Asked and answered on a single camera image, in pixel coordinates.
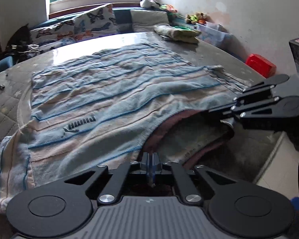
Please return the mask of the striped blue beige shirt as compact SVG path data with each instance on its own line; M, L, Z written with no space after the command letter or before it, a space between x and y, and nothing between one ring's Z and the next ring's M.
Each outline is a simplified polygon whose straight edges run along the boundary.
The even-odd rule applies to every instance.
M195 65L155 43L33 74L30 119L0 144L0 213L24 190L135 158L174 115L230 103L249 85L225 63Z

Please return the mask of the red plastic stool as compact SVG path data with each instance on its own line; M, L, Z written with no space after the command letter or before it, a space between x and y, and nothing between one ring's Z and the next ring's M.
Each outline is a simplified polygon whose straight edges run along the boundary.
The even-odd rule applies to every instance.
M245 64L264 78L269 78L276 73L276 65L259 54L250 54L246 59Z

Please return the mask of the grey star quilted table cover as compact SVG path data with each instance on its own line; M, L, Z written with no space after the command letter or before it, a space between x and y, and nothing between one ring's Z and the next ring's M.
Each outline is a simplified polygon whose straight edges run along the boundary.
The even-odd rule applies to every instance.
M126 33L90 39L84 42L63 46L41 54L0 73L0 143L29 119L30 108L27 104L30 95L30 77L35 71L49 65L59 65L70 59L89 56L103 49L120 48L124 45L142 42L155 42L164 46L196 65L222 65L227 73L248 81L249 85L260 82L263 77L242 61L206 42L199 45L167 42L150 32Z

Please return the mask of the clear plastic storage box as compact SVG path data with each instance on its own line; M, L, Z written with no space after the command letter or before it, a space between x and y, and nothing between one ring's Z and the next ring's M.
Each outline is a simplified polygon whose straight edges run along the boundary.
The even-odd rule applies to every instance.
M195 29L200 32L199 39L222 50L227 49L232 39L232 34L223 31L223 27L218 24L207 23L204 25L197 23Z

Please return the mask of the folded yellow green blanket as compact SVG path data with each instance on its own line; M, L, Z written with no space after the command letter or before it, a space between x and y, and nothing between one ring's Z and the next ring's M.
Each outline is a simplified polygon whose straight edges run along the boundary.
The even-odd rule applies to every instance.
M191 44L198 44L198 37L201 34L197 30L180 29L170 25L154 25L153 29L158 35L168 37L174 41Z

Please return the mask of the green plastic basin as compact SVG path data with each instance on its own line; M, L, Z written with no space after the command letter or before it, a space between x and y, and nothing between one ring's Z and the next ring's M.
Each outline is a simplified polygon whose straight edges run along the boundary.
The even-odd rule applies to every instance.
M186 31L191 31L191 28L185 27L185 26L173 26L174 28L178 29L178 30L186 30Z

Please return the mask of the brown plush toys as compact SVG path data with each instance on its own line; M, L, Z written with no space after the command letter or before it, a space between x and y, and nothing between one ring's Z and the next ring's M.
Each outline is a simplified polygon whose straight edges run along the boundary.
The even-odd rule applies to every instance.
M205 24L207 17L207 14L203 12L196 12L193 15L186 15L185 22L187 24Z

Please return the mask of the grey plain pillow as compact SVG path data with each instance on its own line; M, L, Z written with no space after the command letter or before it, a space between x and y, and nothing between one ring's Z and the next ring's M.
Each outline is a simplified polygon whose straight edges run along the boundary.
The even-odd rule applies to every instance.
M131 10L134 32L154 31L154 25L169 25L168 15L164 11Z

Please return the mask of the white plush toy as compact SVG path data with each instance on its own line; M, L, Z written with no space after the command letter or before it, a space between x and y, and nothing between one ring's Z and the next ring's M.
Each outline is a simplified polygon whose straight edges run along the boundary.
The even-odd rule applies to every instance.
M156 0L141 0L140 7L145 9L160 8L160 4Z

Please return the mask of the butterfly print pillow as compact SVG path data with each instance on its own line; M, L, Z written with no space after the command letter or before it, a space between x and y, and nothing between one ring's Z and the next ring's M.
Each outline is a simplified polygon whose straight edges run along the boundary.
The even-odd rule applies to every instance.
M77 42L116 35L119 33L113 4L108 3L73 18L74 22L74 39Z
M45 45L63 38L73 38L74 20L66 20L46 27L36 28L30 31L33 44Z

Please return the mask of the black bag on bench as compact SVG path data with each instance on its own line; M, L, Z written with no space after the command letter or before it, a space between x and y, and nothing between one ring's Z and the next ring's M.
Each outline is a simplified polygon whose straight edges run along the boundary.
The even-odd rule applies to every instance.
M20 27L10 38L4 51L13 58L14 64L21 63L40 54L39 46L33 44L29 25Z

